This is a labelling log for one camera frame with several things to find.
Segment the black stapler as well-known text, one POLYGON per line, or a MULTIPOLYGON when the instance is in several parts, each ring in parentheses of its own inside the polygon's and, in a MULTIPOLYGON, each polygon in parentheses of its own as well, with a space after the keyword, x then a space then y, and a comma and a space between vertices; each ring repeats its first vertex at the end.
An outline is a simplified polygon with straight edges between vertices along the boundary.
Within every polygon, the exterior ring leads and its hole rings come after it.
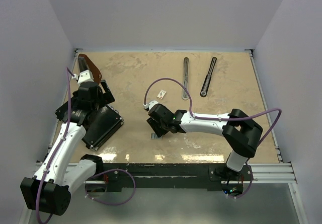
POLYGON ((201 97, 206 97, 207 96, 209 85, 210 85, 210 82, 211 82, 211 78, 212 78, 212 74, 213 74, 216 62, 217 62, 217 58, 213 57, 212 60, 211 60, 211 63, 210 63, 208 73, 207 73, 207 75, 205 77, 201 92, 200 92, 201 97))

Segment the white staple box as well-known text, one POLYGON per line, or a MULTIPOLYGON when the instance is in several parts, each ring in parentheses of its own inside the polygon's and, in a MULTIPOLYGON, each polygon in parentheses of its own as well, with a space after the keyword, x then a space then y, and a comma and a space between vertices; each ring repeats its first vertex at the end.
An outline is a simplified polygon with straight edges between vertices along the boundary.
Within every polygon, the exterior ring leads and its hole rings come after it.
POLYGON ((160 90, 160 92, 158 93, 157 97, 159 99, 163 99, 163 97, 165 96, 167 92, 165 90, 160 90))

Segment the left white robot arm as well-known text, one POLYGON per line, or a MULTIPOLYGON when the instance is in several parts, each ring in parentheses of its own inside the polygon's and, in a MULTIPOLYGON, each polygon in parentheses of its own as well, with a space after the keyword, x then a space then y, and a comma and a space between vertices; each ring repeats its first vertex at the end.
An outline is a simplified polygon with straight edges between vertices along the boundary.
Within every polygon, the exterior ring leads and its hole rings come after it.
POLYGON ((20 184, 28 209, 61 216, 86 179, 103 177, 103 160, 95 155, 81 157, 71 172, 66 169, 80 141, 96 151, 121 127, 120 115, 110 107, 114 101, 105 80, 83 82, 68 94, 67 102, 55 111, 61 121, 56 142, 33 177, 25 177, 20 184))

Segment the large staple strip block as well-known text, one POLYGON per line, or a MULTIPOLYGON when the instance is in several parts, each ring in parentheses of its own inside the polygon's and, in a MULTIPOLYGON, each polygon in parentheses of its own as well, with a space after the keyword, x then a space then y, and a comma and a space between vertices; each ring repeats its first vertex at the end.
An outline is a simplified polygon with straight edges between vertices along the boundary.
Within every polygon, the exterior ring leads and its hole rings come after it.
POLYGON ((162 139, 162 137, 158 137, 155 133, 151 134, 151 139, 162 139))

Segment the grey deli stapler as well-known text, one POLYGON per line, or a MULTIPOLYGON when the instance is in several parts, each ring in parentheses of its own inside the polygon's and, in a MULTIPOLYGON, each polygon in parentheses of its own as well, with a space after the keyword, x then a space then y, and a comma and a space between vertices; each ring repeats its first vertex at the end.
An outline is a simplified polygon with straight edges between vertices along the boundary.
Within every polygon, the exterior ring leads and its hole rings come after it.
POLYGON ((183 100, 188 100, 188 76, 189 76, 189 58, 185 57, 183 61, 183 67, 184 67, 184 74, 183 74, 183 86, 184 89, 182 91, 182 99, 183 100))

